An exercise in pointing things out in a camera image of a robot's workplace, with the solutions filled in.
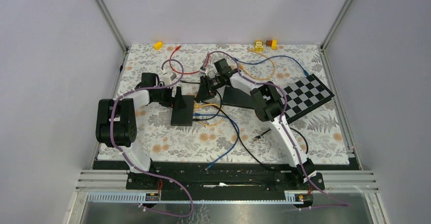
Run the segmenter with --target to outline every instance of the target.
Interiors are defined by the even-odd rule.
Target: floral tablecloth
[[[151,44],[134,44],[131,47],[128,60],[125,64],[121,77],[117,96],[132,90],[140,81],[142,72],[153,72],[161,75],[161,64],[167,60],[178,45],[164,45],[160,50],[154,50]],[[258,54],[251,53],[247,49],[252,45],[212,45],[212,44],[186,44],[176,51],[173,58],[184,65],[186,72],[197,70],[206,57],[207,52],[221,50],[239,58],[242,61],[257,62],[262,60]],[[277,50],[265,47],[263,52],[268,56],[288,55],[296,58],[302,66],[327,85],[322,61],[316,45],[279,45]],[[225,58],[222,54],[213,54],[208,67],[215,70],[212,62]],[[300,67],[288,58],[274,58],[276,63],[275,75],[271,78],[275,84],[286,87],[289,84],[304,77]],[[272,64],[269,61],[263,64],[244,67],[256,77],[268,77],[272,73]],[[170,70],[169,64],[164,67]],[[185,75],[183,80],[199,81],[200,74]],[[195,94],[198,91],[197,84],[184,84],[183,94]],[[210,102],[219,103],[218,98]],[[259,135],[267,128],[257,119],[253,110],[224,106],[225,112],[238,124],[241,138],[252,153],[265,163],[285,163],[286,154],[280,150],[279,144],[274,140],[272,133],[266,134],[258,141],[252,141],[253,137]],[[162,107],[156,103],[142,107],[135,111],[138,134],[135,144],[139,144],[142,150],[149,153],[154,161],[172,162],[211,162],[219,155],[226,152],[235,142],[236,133],[228,120],[224,120],[217,126],[203,126],[194,122],[193,126],[171,126],[171,109]],[[201,113],[213,113],[216,110],[211,107],[199,109]],[[219,117],[210,120],[214,124],[220,120]],[[326,103],[313,112],[300,118],[290,126],[300,131],[309,143],[309,157],[315,164],[348,164],[348,156],[345,144],[338,125],[333,101]],[[294,133],[301,148],[305,150],[302,137]],[[121,155],[117,150],[107,148],[101,144],[99,160],[120,160]],[[248,153],[237,144],[235,148],[219,162],[232,163],[254,163]]]

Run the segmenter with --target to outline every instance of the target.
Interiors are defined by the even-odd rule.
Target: gray floor
[[[352,207],[330,207],[297,211],[292,205],[275,204],[195,204],[195,212],[187,218],[143,212],[136,204],[88,203],[85,224],[132,223],[373,223],[365,198],[360,194],[338,194]],[[321,194],[315,195],[314,205],[333,204]],[[186,213],[189,205],[159,204],[155,208],[174,213]]]

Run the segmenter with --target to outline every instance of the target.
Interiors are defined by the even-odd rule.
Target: orange and brown object
[[[277,40],[267,40],[266,46],[271,46],[271,49],[277,50]]]

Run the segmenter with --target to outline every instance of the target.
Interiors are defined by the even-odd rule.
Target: tabletop
[[[117,90],[119,96],[135,88],[139,83],[141,73],[153,72],[159,75],[161,64],[169,58],[177,44],[164,45],[155,50],[151,44],[132,45],[128,59],[124,66],[120,84]],[[246,62],[263,60],[261,55],[248,51],[252,45],[215,45],[215,44],[181,44],[172,58],[179,60],[186,72],[192,72],[202,65],[208,52],[220,50]],[[315,74],[325,85],[328,85],[317,45],[278,45],[277,50],[265,47],[262,52],[267,56],[288,55],[295,58],[310,74]],[[226,58],[231,66],[235,63],[227,56],[219,53],[212,54],[208,68],[215,71],[213,62]],[[270,81],[286,87],[303,77],[302,69],[291,59],[273,58],[275,73]],[[174,68],[180,67],[174,62]],[[272,74],[273,66],[270,61],[259,65],[243,65],[253,76],[265,78]],[[169,71],[169,64],[164,71]],[[183,80],[199,82],[201,74],[184,75]],[[179,83],[183,94],[194,95],[198,91],[198,84]],[[224,88],[218,91],[223,95]],[[209,100],[218,104],[218,98]],[[224,111],[238,124],[240,136],[249,150],[264,163],[285,163],[286,154],[274,140],[272,133],[268,133],[260,140],[252,138],[264,132],[267,128],[250,109],[223,106]],[[154,161],[171,162],[211,162],[222,155],[235,142],[236,133],[232,124],[224,119],[216,126],[203,126],[194,122],[193,126],[171,126],[172,109],[151,103],[135,111],[138,128],[137,138],[134,142],[139,144]],[[204,107],[198,109],[200,113],[214,113],[215,108]],[[221,118],[216,117],[207,121],[208,124],[217,123]],[[290,124],[290,127],[301,132],[309,144],[308,156],[315,164],[348,164],[348,156],[341,135],[335,104],[332,101],[320,106],[316,110],[301,117]],[[305,150],[304,139],[294,132],[300,145]],[[121,160],[116,149],[101,144],[98,160]],[[255,163],[253,158],[237,143],[234,149],[219,162]]]

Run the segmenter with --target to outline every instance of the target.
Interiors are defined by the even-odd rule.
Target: yellow object
[[[277,40],[272,40],[271,49],[277,50]]]
[[[262,54],[262,53],[260,53],[260,52],[258,52],[258,51],[255,51],[254,49],[249,48],[249,51],[251,51],[251,52],[253,52],[253,53],[256,53],[256,54],[258,54],[258,55],[261,55],[261,56],[263,56],[263,57],[265,57],[265,58],[268,58],[268,56],[266,56],[266,55],[264,55],[264,54]],[[261,80],[261,81],[266,81],[266,80],[268,80],[268,79],[272,78],[272,77],[274,76],[274,74],[275,74],[275,62],[274,62],[274,61],[272,61],[271,59],[269,59],[269,61],[272,63],[272,67],[273,67],[274,69],[272,70],[271,75],[270,75],[269,77],[267,77],[267,78],[257,78],[257,77],[255,77],[255,76],[253,76],[253,75],[252,75],[252,74],[250,74],[246,69],[244,69],[244,66],[243,66],[243,65],[239,65],[239,68],[240,68],[243,72],[245,72],[245,74],[247,74],[249,77],[251,77],[251,78],[253,78],[253,79]]]
[[[220,105],[217,105],[217,104],[195,105],[195,112],[196,112],[196,109],[199,109],[199,108],[202,108],[202,107],[205,107],[205,106],[217,106],[217,107],[219,107],[219,108],[220,108]],[[202,125],[204,125],[204,126],[217,126],[217,125],[219,125],[220,123],[222,123],[222,121],[223,121],[223,118],[222,118],[219,122],[217,122],[216,124],[213,124],[213,125],[203,123],[202,121],[199,121],[199,122],[200,122]]]
[[[263,44],[261,40],[255,41],[255,50],[256,51],[263,51]]]
[[[154,49],[159,50],[160,48],[163,47],[163,43],[158,41],[157,43],[155,43],[154,45]]]

